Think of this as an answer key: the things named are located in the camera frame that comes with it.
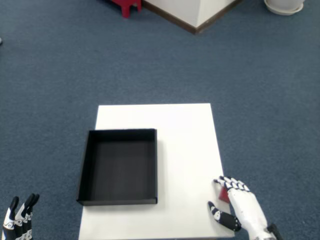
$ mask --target open black box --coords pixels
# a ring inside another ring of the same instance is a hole
[[[84,206],[156,204],[157,130],[91,130],[76,200]]]

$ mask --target red block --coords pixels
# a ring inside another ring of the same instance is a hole
[[[136,4],[138,11],[141,11],[141,0],[112,0],[115,4],[121,6],[122,16],[128,18],[130,16],[130,6]]]
[[[221,188],[221,191],[220,191],[220,195],[219,195],[219,199],[221,201],[224,201],[226,202],[227,204],[230,203],[230,199],[228,197],[228,192],[227,192],[227,189],[225,187],[222,187]]]

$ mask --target white planter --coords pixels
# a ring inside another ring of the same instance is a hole
[[[305,0],[264,0],[267,8],[279,15],[292,15],[302,10]]]

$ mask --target white tabletop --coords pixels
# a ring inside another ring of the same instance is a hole
[[[84,206],[79,240],[223,238],[207,201],[225,212],[212,180],[223,175],[211,106],[101,105],[96,130],[157,129],[158,204]]]

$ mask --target robotic hand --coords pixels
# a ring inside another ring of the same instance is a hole
[[[226,188],[236,215],[220,211],[209,201],[208,206],[218,223],[235,232],[244,228],[250,240],[282,240],[274,224],[268,227],[267,219],[256,196],[243,182],[225,176],[220,176],[214,182]]]
[[[39,194],[33,193],[22,204],[17,214],[15,210],[19,203],[19,198],[15,196],[6,212],[3,228],[2,240],[32,240],[32,210],[38,202]]]

